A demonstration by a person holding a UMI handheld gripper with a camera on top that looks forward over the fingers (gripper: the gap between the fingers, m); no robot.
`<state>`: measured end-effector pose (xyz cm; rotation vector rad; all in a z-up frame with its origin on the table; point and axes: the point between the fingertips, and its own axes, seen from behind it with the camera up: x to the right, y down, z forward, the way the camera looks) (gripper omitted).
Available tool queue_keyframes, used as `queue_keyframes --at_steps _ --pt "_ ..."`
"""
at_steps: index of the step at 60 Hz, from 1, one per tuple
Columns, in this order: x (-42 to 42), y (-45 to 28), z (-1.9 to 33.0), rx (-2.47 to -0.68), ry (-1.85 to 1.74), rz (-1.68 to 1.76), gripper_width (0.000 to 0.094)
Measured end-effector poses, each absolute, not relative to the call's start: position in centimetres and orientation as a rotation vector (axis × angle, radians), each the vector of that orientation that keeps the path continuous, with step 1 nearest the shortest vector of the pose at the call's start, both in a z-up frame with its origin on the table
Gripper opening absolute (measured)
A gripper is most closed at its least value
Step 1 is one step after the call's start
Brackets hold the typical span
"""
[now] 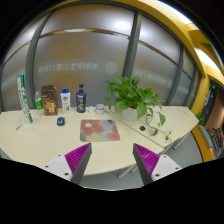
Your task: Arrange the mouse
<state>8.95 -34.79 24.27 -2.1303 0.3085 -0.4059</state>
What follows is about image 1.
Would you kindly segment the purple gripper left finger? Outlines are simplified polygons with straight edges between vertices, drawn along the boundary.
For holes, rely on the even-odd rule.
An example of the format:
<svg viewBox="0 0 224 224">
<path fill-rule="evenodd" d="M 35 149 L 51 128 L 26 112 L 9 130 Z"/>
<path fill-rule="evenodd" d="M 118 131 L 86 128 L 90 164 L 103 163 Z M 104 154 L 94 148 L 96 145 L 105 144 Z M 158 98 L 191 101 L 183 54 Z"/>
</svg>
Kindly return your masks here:
<svg viewBox="0 0 224 224">
<path fill-rule="evenodd" d="M 82 145 L 66 155 L 57 154 L 43 169 L 76 185 L 79 185 L 92 154 L 90 143 Z"/>
</svg>

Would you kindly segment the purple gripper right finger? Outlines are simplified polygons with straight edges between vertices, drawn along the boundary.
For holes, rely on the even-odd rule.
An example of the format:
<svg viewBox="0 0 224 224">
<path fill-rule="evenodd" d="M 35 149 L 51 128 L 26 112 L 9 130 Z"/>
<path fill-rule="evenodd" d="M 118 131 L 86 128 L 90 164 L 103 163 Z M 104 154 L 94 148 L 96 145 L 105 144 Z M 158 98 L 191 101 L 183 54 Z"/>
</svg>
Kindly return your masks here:
<svg viewBox="0 0 224 224">
<path fill-rule="evenodd" d="M 136 143 L 133 144 L 133 155 L 144 185 L 181 170 L 168 155 L 158 155 Z"/>
</svg>

